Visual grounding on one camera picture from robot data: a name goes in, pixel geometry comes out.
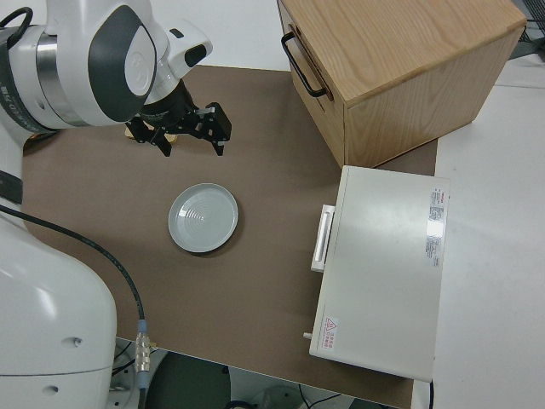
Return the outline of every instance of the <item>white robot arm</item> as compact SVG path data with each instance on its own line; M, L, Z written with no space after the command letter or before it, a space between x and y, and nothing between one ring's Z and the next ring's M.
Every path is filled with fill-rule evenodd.
M47 7L45 26L30 26L27 8L0 22L0 406L103 409L116 334L112 295L92 270L13 216L23 144L36 133L126 123L166 156L165 132L203 138L222 154L231 124L217 103L198 109L181 81L212 50L196 27L182 22L165 32L148 0ZM5 27L19 16L20 26ZM146 358L137 360L144 372Z

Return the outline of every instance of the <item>gray plate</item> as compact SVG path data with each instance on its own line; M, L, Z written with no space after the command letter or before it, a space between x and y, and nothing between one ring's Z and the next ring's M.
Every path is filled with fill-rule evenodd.
M169 212L169 231L182 249L204 253L223 245L237 221L237 202L231 193L214 183L201 183L176 198Z

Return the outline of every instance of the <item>black cable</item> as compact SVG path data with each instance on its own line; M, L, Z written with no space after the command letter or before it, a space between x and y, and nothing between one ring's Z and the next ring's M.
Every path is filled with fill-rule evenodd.
M305 402L305 406L307 407L307 409L309 409L310 406L308 405L308 402L305 399L305 395L303 394L303 389L301 388L301 384L298 383L297 386L299 386L299 393L301 394L301 399L303 399L303 402Z
M117 354L116 356L113 357L113 361L115 362L117 358L119 358L121 355L123 355L123 352L125 352L130 347L130 345L132 343L133 343L132 341L129 341L127 346L125 348L123 348L119 354Z
M435 391L433 390L433 381L429 383L429 409L433 409L433 401L435 399Z
M329 398L316 400L314 403L312 403L312 404L309 406L309 409L310 409L311 407L313 407L314 405L317 405L318 403L322 403L322 402L325 402L325 401L327 401L327 400L331 400L331 399L334 399L334 398L338 398L339 396L341 396L341 394L336 394L336 395L330 396Z
M32 9L30 7L22 7L20 9L16 9L13 13L9 14L2 21L0 21L0 27L4 28L9 22L23 14L25 14L25 19L23 20L17 31L8 38L8 49L11 49L19 40L21 40L23 34L25 34L26 29L31 25L33 16Z
M146 390L140 389L140 394L138 396L138 409L145 409L146 407Z
M119 260L114 257L108 250L106 250L104 247L98 245L91 239L87 239L85 236L82 236L79 233L73 232L72 230L69 230L67 228L64 228L62 226L58 226L52 222L47 222L45 220L39 219L35 216L27 215L26 213L23 213L21 211L10 209L9 207L6 207L4 205L0 204L0 211L7 213L11 216L18 217L20 219L26 220L27 222L37 224L38 226L42 226L44 228L49 228L51 230L55 230L56 232L66 234L67 236L72 237L73 239L79 240L82 243L85 243L89 247L92 247L96 251L98 251L102 256L110 260L110 262L116 266L116 268L119 270L119 272L123 275L125 278L125 281L127 281L127 284L130 287L130 290L133 293L133 296L135 297L136 301L136 307L138 308L138 316L140 317L140 320L145 320L146 317L144 315L144 307L142 306L142 301L140 298L140 294L138 293L138 289L136 288L135 282L130 277L129 272L125 269L123 264L119 262Z
M305 402L305 406L307 407L307 409L311 409L311 407L317 405L318 403L326 402L327 400L335 399L341 396L341 394L335 394L324 399L316 400L315 402L309 405L307 400L305 399L305 395L303 394L303 389L301 387L301 384L298 383L297 385L299 386L299 393L301 394L301 398L303 399L303 402Z

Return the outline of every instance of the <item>brown mat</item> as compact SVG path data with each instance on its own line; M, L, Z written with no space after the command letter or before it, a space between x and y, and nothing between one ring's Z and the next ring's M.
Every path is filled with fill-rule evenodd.
M410 407L411 380L312 357L302 338L313 328L321 281L310 271L318 218L322 204L335 204L341 170L290 75L198 67L186 84L198 105L219 101L231 119L224 157L190 136L164 158L128 140L123 126L64 131L26 154L24 210L87 235L125 264L160 347ZM385 167L430 173L434 156L431 145ZM170 238L167 215L184 189L202 182L229 189L240 217L218 251L193 256ZM31 230L103 278L118 335L134 339L134 300L115 268L78 242Z

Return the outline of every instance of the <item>metal connector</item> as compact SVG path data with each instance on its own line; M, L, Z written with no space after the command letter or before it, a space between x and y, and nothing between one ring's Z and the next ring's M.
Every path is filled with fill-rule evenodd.
M136 336L135 369L138 372L150 370L150 337L145 332L138 332Z

